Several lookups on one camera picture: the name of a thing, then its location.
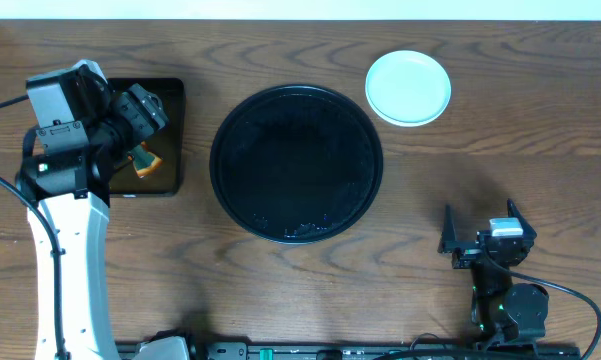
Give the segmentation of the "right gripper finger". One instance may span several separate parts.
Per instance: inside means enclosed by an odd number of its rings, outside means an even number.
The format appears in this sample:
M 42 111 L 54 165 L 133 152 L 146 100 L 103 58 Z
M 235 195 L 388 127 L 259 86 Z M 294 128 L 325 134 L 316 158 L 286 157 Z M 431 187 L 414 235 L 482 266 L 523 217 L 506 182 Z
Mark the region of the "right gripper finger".
M 535 238 L 536 237 L 536 231 L 526 221 L 526 219 L 523 217 L 523 215 L 519 211 L 518 207 L 515 205 L 514 201 L 511 198 L 509 198 L 507 200 L 507 212 L 511 218 L 515 218 L 518 220 L 518 222 L 520 224 L 520 228 L 522 230 L 521 236 L 523 238 Z
M 450 205 L 446 205 L 445 211 L 444 211 L 443 228 L 442 228 L 437 252 L 440 254 L 452 253 L 455 251 L 457 245 L 458 245 L 458 240 L 457 240 L 455 225 L 454 225 L 454 221 L 453 221 L 452 209 L 451 209 Z

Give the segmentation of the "green yellow sponge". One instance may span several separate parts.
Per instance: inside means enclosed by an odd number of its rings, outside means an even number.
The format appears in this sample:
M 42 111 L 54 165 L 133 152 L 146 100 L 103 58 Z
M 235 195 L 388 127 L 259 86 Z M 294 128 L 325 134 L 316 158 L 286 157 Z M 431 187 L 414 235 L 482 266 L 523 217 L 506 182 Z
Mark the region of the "green yellow sponge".
M 145 141 L 134 147 L 127 153 L 131 160 L 134 171 L 139 178 L 154 173 L 163 163 L 163 159 L 151 152 Z

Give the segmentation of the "light green plate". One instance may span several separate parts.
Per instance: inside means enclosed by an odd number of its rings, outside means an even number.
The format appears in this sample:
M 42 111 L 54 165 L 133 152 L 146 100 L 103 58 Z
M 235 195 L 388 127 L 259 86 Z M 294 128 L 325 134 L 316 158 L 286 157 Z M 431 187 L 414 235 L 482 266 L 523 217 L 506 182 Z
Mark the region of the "light green plate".
M 431 123 L 445 111 L 452 95 L 444 67 L 434 58 L 412 50 L 378 58 L 367 72 L 364 89 L 371 109 L 400 127 Z

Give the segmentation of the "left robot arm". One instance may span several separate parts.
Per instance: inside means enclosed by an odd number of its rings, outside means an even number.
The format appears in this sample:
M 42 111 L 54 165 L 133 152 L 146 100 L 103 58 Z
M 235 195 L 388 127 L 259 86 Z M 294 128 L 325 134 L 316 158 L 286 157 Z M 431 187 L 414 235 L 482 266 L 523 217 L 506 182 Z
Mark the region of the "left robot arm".
M 28 208 L 38 279 L 38 359 L 116 359 L 105 271 L 110 181 L 166 126 L 161 100 L 100 76 L 29 80 L 37 126 L 23 139 L 16 194 Z

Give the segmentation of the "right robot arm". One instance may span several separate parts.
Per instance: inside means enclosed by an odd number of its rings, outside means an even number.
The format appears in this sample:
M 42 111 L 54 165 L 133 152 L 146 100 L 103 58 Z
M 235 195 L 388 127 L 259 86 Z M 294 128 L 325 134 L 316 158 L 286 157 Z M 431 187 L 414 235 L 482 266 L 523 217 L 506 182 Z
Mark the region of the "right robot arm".
M 540 285 L 515 284 L 510 269 L 529 255 L 537 237 L 512 200 L 504 218 L 493 218 L 473 241 L 457 236 L 453 213 L 445 207 L 440 253 L 452 256 L 454 269 L 468 269 L 473 281 L 471 322 L 481 331 L 473 348 L 535 347 L 546 335 L 548 292 Z

